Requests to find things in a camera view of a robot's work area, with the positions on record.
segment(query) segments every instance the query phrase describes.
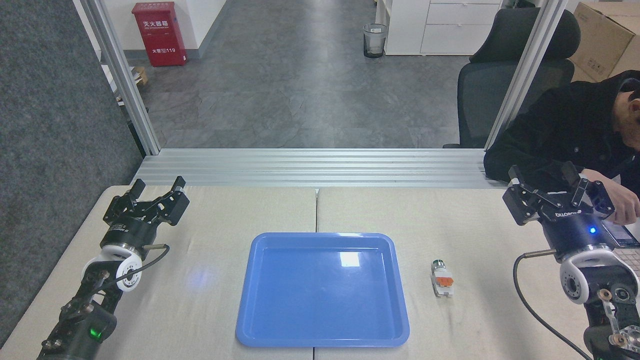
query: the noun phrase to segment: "black cable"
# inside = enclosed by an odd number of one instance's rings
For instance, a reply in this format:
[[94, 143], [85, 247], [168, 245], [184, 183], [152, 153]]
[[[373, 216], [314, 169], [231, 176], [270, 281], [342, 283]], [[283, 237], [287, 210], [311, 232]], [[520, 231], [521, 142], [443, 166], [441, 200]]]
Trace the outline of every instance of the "black cable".
[[143, 265], [142, 267], [139, 267], [135, 270], [133, 270], [132, 272], [128, 272], [126, 274], [124, 274], [123, 276], [117, 277], [116, 279], [113, 279], [112, 281], [107, 282], [106, 284], [103, 284], [102, 286], [100, 286], [99, 288], [94, 289], [88, 296], [91, 297], [95, 294], [97, 294], [98, 292], [106, 289], [106, 288], [110, 288], [112, 287], [114, 284], [116, 284], [118, 281], [122, 281], [132, 275], [135, 275], [141, 271], [143, 271], [144, 269], [153, 266], [155, 263], [157, 263], [158, 261], [160, 261], [160, 259], [162, 259], [167, 252], [169, 252], [169, 245], [167, 244], [163, 244], [164, 247], [164, 251], [162, 252], [162, 254], [158, 255], [157, 258], [153, 259], [152, 261], [149, 261], [147, 264]]
[[560, 338], [560, 340], [564, 341], [567, 345], [569, 345], [572, 349], [577, 351], [578, 354], [580, 354], [585, 359], [593, 360], [589, 355], [587, 355], [584, 351], [582, 351], [582, 349], [576, 346], [576, 344], [572, 343], [571, 340], [565, 338], [557, 330], [551, 327], [551, 325], [547, 324], [546, 321], [542, 320], [542, 318], [538, 314], [536, 314], [535, 311], [533, 311], [529, 303], [524, 299], [524, 296], [520, 291], [520, 285], [518, 285], [518, 264], [520, 263], [520, 260], [524, 259], [525, 257], [527, 257], [527, 254], [522, 254], [518, 256], [518, 258], [516, 259], [516, 262], [513, 264], [513, 283], [516, 286], [516, 292], [518, 293], [518, 296], [520, 297], [522, 304], [524, 304], [524, 307], [526, 307], [527, 310], [529, 310], [529, 312], [533, 315], [533, 317], [535, 317], [537, 321], [539, 321], [544, 327], [546, 327], [551, 333], [553, 333], [553, 335], [556, 335], [558, 338]]

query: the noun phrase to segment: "man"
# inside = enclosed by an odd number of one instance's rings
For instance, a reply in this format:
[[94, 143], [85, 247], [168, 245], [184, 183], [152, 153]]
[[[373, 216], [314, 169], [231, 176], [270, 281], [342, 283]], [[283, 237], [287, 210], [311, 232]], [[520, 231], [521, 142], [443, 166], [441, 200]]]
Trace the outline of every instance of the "man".
[[640, 71], [600, 83], [577, 81], [545, 92], [520, 114], [484, 156], [486, 175], [509, 181], [518, 165], [524, 181], [562, 191], [561, 166], [571, 161], [590, 181], [603, 182], [621, 225], [640, 217]]

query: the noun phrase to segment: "black chair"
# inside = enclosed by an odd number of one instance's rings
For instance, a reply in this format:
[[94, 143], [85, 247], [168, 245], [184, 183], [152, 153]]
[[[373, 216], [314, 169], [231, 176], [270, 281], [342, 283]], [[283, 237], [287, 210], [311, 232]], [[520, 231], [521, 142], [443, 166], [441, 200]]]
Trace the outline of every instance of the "black chair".
[[[458, 127], [460, 144], [443, 148], [482, 148], [493, 127], [511, 78], [540, 8], [499, 10], [487, 39], [469, 58], [458, 76]], [[567, 60], [580, 44], [580, 28], [565, 10], [540, 67], [525, 96], [520, 112], [526, 111], [549, 88], [567, 85], [573, 63]]]

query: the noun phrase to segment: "aluminum profile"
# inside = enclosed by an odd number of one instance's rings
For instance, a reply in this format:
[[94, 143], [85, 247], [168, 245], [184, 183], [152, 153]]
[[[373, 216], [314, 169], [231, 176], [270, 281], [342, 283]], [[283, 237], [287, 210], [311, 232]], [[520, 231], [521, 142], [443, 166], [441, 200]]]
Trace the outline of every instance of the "aluminum profile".
[[482, 149], [162, 149], [135, 178], [197, 186], [506, 188], [484, 176]]

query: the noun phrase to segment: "white table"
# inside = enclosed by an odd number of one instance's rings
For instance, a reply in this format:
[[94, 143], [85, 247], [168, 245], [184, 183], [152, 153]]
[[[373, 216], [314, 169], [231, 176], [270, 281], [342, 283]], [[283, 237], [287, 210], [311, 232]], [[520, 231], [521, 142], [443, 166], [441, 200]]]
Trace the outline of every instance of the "white table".
[[[40, 342], [76, 294], [84, 264], [99, 253], [108, 226], [102, 221], [113, 196], [107, 189], [71, 241], [40, 293], [0, 350], [2, 360], [35, 360]], [[152, 200], [169, 186], [148, 186]], [[237, 312], [251, 241], [270, 231], [315, 231], [312, 188], [185, 187], [191, 204], [175, 227], [161, 224], [155, 243], [171, 251], [124, 293], [115, 332], [97, 359], [311, 360], [312, 348], [250, 348], [236, 339]], [[151, 252], [148, 259], [159, 255]]]
[[[514, 260], [548, 249], [538, 223], [519, 227], [504, 190], [323, 188], [318, 231], [377, 232], [395, 243], [411, 334], [397, 348], [317, 348], [316, 360], [578, 359], [524, 308]], [[431, 262], [453, 273], [453, 297], [436, 298]], [[518, 277], [531, 306], [586, 351], [582, 306], [570, 302], [552, 256], [526, 259]]]
[[[114, 195], [105, 191], [22, 320], [0, 360], [34, 360], [60, 306], [77, 291], [83, 265], [99, 251]], [[148, 186], [140, 199], [164, 194]], [[118, 326], [98, 359], [577, 359], [518, 299], [511, 269], [523, 252], [547, 249], [539, 224], [519, 227], [504, 190], [439, 188], [228, 188], [187, 186], [178, 226], [162, 224], [169, 254], [125, 293]], [[397, 348], [250, 348], [235, 328], [250, 243], [264, 232], [383, 233], [395, 243], [409, 316]], [[455, 295], [436, 298], [434, 259], [453, 273]], [[532, 307], [584, 348], [582, 306], [562, 292], [553, 257], [526, 259], [520, 284]]]

